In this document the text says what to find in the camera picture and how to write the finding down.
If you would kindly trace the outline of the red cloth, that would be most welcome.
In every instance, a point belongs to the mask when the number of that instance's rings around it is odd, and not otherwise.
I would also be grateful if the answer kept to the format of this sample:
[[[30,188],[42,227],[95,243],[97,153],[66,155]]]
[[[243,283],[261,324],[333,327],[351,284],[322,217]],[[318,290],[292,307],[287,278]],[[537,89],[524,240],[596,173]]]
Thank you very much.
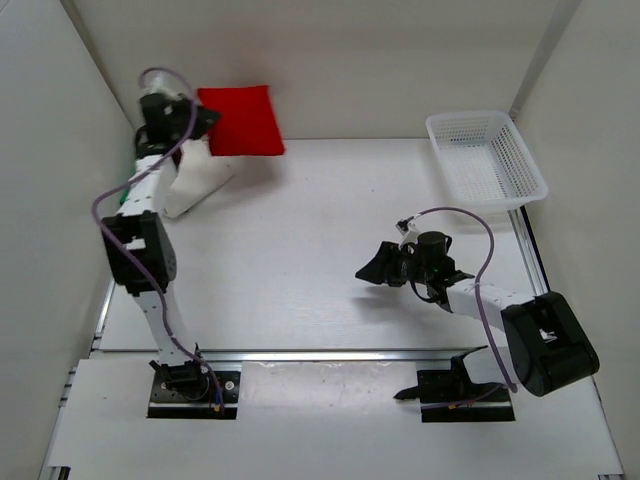
[[[212,156],[280,156],[285,153],[268,85],[199,88],[203,107],[220,114],[209,130]]]

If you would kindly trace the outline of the white t shirt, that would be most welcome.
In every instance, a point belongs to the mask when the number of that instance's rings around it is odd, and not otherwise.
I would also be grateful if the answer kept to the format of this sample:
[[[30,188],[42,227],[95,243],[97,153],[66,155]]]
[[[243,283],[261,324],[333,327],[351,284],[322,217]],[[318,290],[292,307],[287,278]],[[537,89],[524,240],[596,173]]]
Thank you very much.
[[[186,141],[164,203],[164,215],[170,219],[181,216],[219,190],[235,173],[231,158],[212,156],[207,141]]]

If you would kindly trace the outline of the green t shirt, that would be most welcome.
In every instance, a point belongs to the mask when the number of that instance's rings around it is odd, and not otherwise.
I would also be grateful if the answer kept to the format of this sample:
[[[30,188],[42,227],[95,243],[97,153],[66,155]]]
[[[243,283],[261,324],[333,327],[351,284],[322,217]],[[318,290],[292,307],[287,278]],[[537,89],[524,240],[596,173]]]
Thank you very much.
[[[132,169],[130,177],[127,181],[122,185],[122,188],[119,190],[118,197],[118,206],[122,206],[126,200],[128,199],[130,189],[132,188],[133,180],[137,177],[137,165],[134,165]]]

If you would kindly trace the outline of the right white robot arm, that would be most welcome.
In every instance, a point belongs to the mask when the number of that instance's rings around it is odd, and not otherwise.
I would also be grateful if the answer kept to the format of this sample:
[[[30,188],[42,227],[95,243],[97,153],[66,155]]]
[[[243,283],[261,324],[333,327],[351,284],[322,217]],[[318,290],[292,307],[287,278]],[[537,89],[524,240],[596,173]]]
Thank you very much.
[[[597,373],[599,357],[565,297],[533,296],[481,284],[449,256],[453,239],[438,231],[408,232],[401,243],[384,241],[355,273],[373,285],[402,287],[425,303],[474,318],[506,336],[503,364],[529,393],[542,397]]]

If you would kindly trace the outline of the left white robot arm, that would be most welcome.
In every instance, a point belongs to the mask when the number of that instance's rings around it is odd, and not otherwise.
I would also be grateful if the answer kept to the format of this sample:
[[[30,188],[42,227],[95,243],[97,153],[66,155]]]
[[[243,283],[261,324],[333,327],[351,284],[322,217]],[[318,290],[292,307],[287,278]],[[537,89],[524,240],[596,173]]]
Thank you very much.
[[[183,94],[146,93],[144,119],[134,137],[136,170],[122,185],[125,201],[96,218],[115,282],[139,306],[156,342],[151,366],[161,383],[185,400],[221,408],[223,389],[199,346],[187,340],[173,291],[177,257],[161,211],[183,159],[183,144],[200,139],[218,114]]]

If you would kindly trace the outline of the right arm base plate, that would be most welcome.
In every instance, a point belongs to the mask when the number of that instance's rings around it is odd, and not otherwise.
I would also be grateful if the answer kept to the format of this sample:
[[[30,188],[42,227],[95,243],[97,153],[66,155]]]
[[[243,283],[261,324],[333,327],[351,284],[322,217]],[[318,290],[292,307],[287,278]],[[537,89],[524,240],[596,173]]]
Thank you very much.
[[[417,372],[423,423],[513,422],[508,389],[500,383],[474,383],[450,370]]]

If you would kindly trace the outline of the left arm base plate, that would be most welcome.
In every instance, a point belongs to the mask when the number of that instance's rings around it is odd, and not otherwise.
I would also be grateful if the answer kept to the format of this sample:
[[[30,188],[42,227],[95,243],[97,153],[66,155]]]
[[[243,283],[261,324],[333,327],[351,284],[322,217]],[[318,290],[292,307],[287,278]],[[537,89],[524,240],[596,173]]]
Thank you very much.
[[[240,371],[215,371],[190,361],[181,366],[151,362],[154,378],[147,417],[150,419],[235,420],[241,386]]]

